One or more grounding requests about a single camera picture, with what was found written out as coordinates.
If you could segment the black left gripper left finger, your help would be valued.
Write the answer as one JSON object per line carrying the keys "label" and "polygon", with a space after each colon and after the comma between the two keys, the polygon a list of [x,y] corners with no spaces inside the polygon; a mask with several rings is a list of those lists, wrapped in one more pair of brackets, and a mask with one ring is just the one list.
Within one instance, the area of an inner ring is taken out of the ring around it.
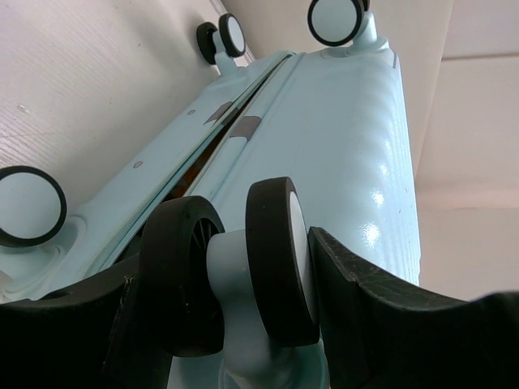
{"label": "black left gripper left finger", "polygon": [[139,305],[139,258],[1,306],[3,388],[165,388],[170,355]]}

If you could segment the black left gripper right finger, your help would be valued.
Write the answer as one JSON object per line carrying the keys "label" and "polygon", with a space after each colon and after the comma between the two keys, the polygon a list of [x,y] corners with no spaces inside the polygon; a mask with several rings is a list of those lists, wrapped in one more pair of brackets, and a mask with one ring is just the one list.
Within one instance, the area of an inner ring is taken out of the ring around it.
{"label": "black left gripper right finger", "polygon": [[518,295],[461,301],[421,289],[311,228],[334,388],[515,388]]}

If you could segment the light blue hard suitcase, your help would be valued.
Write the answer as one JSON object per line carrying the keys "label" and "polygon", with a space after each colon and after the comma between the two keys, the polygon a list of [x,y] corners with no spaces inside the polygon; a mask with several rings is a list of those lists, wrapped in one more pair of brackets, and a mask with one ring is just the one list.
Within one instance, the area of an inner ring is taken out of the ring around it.
{"label": "light blue hard suitcase", "polygon": [[134,255],[165,388],[327,388],[311,226],[416,283],[420,242],[401,67],[368,1],[314,1],[324,45],[241,67],[237,18],[199,25],[218,79],[88,203],[1,170],[1,306]]}

